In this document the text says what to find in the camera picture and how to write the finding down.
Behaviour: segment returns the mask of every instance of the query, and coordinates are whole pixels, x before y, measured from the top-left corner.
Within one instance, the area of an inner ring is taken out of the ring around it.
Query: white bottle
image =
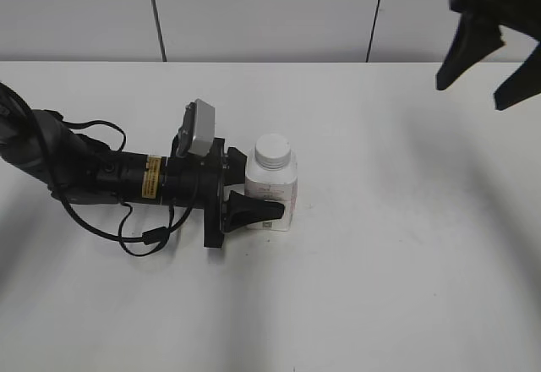
[[[244,194],[255,199],[278,201],[286,208],[280,220],[256,222],[248,228],[289,229],[297,199],[297,157],[285,137],[267,134],[257,140],[246,163]]]

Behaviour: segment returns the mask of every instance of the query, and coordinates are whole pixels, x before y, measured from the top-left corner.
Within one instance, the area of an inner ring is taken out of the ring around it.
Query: black cable
[[[158,239],[158,240],[155,241],[151,237],[145,236],[145,234],[143,234],[140,237],[123,237],[123,236],[121,236],[121,238],[120,238],[118,235],[113,235],[113,234],[110,234],[108,232],[104,232],[104,231],[102,231],[102,230],[100,230],[98,228],[95,228],[95,227],[91,226],[88,222],[83,220],[79,216],[79,214],[77,214],[77,212],[74,210],[74,208],[71,206],[71,204],[69,203],[68,199],[64,195],[63,190],[62,190],[62,188],[60,187],[60,185],[59,185],[59,183],[57,181],[56,173],[55,173],[55,170],[54,170],[54,166],[52,164],[52,159],[51,159],[51,156],[49,154],[49,150],[48,150],[48,147],[47,147],[47,144],[46,144],[46,141],[45,141],[45,137],[43,135],[43,132],[41,131],[40,124],[37,122],[36,116],[32,112],[31,108],[28,106],[28,104],[26,104],[26,101],[23,100],[23,98],[21,96],[19,96],[14,90],[12,90],[11,88],[9,88],[8,86],[6,86],[3,83],[0,83],[0,87],[2,87],[6,91],[6,93],[9,95],[9,97],[17,104],[17,106],[21,109],[22,113],[26,116],[27,120],[29,121],[29,125],[30,125],[30,127],[32,128],[32,130],[34,131],[34,133],[36,135],[38,145],[40,146],[41,154],[43,155],[43,161],[45,162],[45,168],[46,168],[47,174],[49,176],[49,180],[50,180],[50,183],[51,183],[51,186],[52,186],[52,191],[58,197],[58,199],[60,200],[60,203],[62,204],[64,210],[69,214],[69,216],[77,224],[79,224],[85,230],[87,230],[87,231],[89,231],[91,233],[94,233],[95,235],[98,235],[98,236],[100,236],[102,238],[105,238],[105,239],[108,239],[108,240],[111,240],[111,241],[115,241],[115,242],[123,241],[124,243],[146,243],[146,244],[150,244],[150,243],[159,243],[161,241],[161,239]],[[196,196],[197,196],[197,192],[199,190],[199,171],[196,171],[196,176],[197,176],[197,178],[196,178],[196,182],[195,182],[195,186],[194,186],[194,194],[192,196],[192,199],[189,202],[189,207],[186,209],[186,211],[184,212],[181,219],[177,222],[177,224],[175,224],[173,227],[169,227],[167,229],[167,231],[169,233],[172,233],[173,231],[178,229],[182,225],[182,223],[186,221],[186,218],[188,218],[189,213],[191,213],[191,210],[193,209],[195,199],[196,199]]]
[[[370,32],[369,49],[366,52],[365,62],[368,62],[370,60],[370,52],[372,51],[372,42],[374,41],[375,23],[378,21],[378,14],[380,13],[380,4],[381,4],[381,0],[378,0],[375,6],[374,21],[372,22],[372,31]]]
[[[124,218],[122,219],[122,221],[118,225],[118,243],[120,243],[120,246],[122,247],[122,249],[124,250],[124,252],[126,254],[130,254],[131,256],[136,256],[138,258],[142,258],[143,256],[148,256],[150,254],[154,254],[155,252],[158,252],[160,249],[162,249],[163,247],[166,246],[167,241],[169,240],[168,236],[167,236],[167,238],[162,239],[153,249],[151,249],[148,252],[144,252],[143,254],[137,254],[134,251],[132,251],[131,249],[129,249],[128,246],[126,245],[125,238],[122,235],[122,229],[124,228],[124,223],[126,222],[126,220],[128,220],[128,217],[130,217],[131,214],[134,212],[134,208],[133,208],[133,206],[129,205],[128,203],[126,203],[126,202],[124,202],[122,200],[120,200],[119,203],[120,203],[121,206],[129,208],[128,214],[126,214],[126,216],[124,216]],[[172,222],[171,214],[169,215],[169,222]]]
[[[111,129],[116,129],[120,134],[122,134],[122,137],[123,137],[122,144],[117,149],[117,152],[122,152],[122,150],[124,149],[124,146],[126,146],[126,133],[124,133],[124,131],[120,127],[118,127],[115,123],[110,123],[105,120],[92,120],[92,121],[87,121],[86,123],[71,123],[69,121],[62,120],[62,124],[64,124],[69,129],[87,129],[94,125],[105,125],[106,127],[109,127]]]

